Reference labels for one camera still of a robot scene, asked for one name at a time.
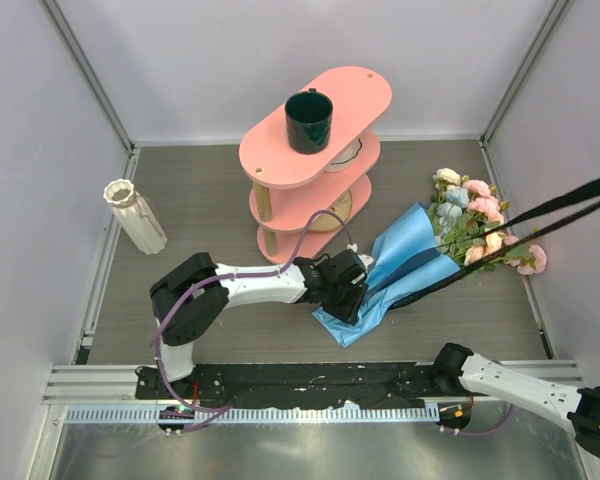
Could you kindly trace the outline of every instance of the wooden post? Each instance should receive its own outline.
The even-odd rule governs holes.
[[[273,257],[278,254],[278,239],[276,233],[262,228],[262,236],[264,237],[264,247],[267,250],[267,255]]]
[[[273,217],[273,209],[271,208],[271,195],[269,195],[269,189],[259,183],[253,182],[253,192],[256,194],[256,203],[258,204],[258,215],[260,215],[260,220],[263,222],[270,222]]]

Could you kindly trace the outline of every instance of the black strap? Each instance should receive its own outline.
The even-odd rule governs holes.
[[[547,214],[555,212],[557,210],[561,210],[565,207],[570,207],[572,205],[576,205],[578,203],[581,203],[581,202],[584,202],[587,200],[592,200],[597,197],[600,197],[600,178],[597,180],[593,180],[585,185],[582,185],[581,187],[578,187],[575,190],[571,190],[570,192],[565,193],[564,195],[552,198],[551,200],[548,200],[548,201],[544,202],[543,204],[538,205],[535,208],[532,208],[531,210],[527,210],[526,212],[521,213],[520,215],[515,217],[513,220],[505,223],[504,225],[500,225],[499,227],[494,228],[494,229],[490,230],[489,232],[485,232],[485,233],[476,235],[473,238],[486,237],[490,233],[505,230],[505,229],[509,228],[510,226],[517,225],[518,223],[524,222],[525,220],[531,220],[536,217],[547,215]],[[600,200],[592,203],[591,205],[588,205],[587,207],[585,207],[581,210],[578,210],[575,213],[567,215],[567,216],[561,218],[560,220],[553,222],[552,224],[550,224],[536,232],[533,232],[533,233],[527,235],[526,237],[520,239],[519,241],[517,241],[514,244],[503,246],[500,250],[497,250],[496,252],[494,252],[490,255],[482,257],[477,262],[474,262],[466,267],[461,268],[458,272],[454,273],[453,275],[450,275],[449,277],[447,277],[443,280],[440,280],[439,282],[436,282],[426,288],[423,288],[422,290],[414,292],[411,295],[408,295],[408,296],[394,302],[393,305],[391,305],[391,307],[389,307],[389,310],[406,307],[410,303],[413,303],[416,300],[420,300],[422,297],[425,297],[425,296],[429,295],[430,293],[437,292],[438,290],[441,290],[441,289],[451,285],[452,283],[457,282],[458,280],[466,277],[470,273],[475,272],[476,270],[485,266],[487,263],[495,260],[496,258],[502,257],[507,252],[516,248],[518,245],[523,245],[531,240],[540,238],[544,235],[547,235],[548,233],[554,232],[566,225],[569,225],[570,223],[575,222],[576,220],[578,220],[592,212],[595,212],[599,208],[600,208]]]

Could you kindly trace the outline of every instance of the pink shelf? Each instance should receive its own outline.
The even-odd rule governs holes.
[[[271,190],[273,218],[269,222],[260,220],[256,195],[251,190],[249,208],[251,215],[260,224],[274,232],[299,232],[317,210],[329,208],[362,175],[378,161],[380,142],[371,130],[361,136],[362,149],[353,164],[341,172],[324,173],[302,187]]]
[[[313,155],[295,152],[287,142],[284,104],[281,105],[253,127],[240,143],[242,168],[254,182],[271,189],[296,188],[311,182],[369,128],[391,102],[389,83],[376,72],[362,67],[328,70],[302,90],[308,88],[324,93],[333,103],[329,144]]]
[[[362,210],[362,207],[366,205],[371,197],[371,181],[367,175],[360,177],[358,181],[351,186],[351,196],[353,199],[353,204],[351,206],[351,214],[349,215],[348,220],[351,220],[360,210]],[[289,260],[291,253],[293,253],[293,249],[298,243],[298,237],[300,236],[300,233],[276,233],[278,241],[278,254],[270,256],[267,254],[267,249],[265,248],[264,236],[262,233],[263,228],[264,227],[262,225],[258,227],[257,237],[258,247],[265,258],[272,263],[284,263]],[[338,234],[338,232],[340,232],[340,230],[342,230],[342,227],[325,233],[309,232],[305,237],[302,246],[300,247],[300,252],[298,255],[301,257],[314,257],[325,247],[327,243],[331,241],[333,237]]]

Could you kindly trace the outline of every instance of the gray wood surface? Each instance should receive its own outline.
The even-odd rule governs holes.
[[[362,251],[413,203],[427,201],[431,175],[449,167],[488,179],[476,141],[385,142],[371,170],[373,194],[351,221]],[[155,329],[149,287],[190,255],[208,251],[230,265],[266,261],[256,245],[247,198],[250,180],[238,146],[143,148],[134,183],[160,213],[168,242],[158,255],[138,251],[120,233],[89,363],[152,363]],[[327,251],[346,245],[339,234]],[[445,342],[494,359],[546,358],[522,281],[513,268],[476,273],[406,308],[349,348],[310,314],[310,305],[230,309],[196,342],[198,362],[347,362],[432,360]]]

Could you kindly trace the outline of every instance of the dark green mug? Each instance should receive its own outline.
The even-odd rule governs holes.
[[[289,145],[298,153],[318,153],[331,135],[333,104],[315,88],[292,95],[284,105]]]

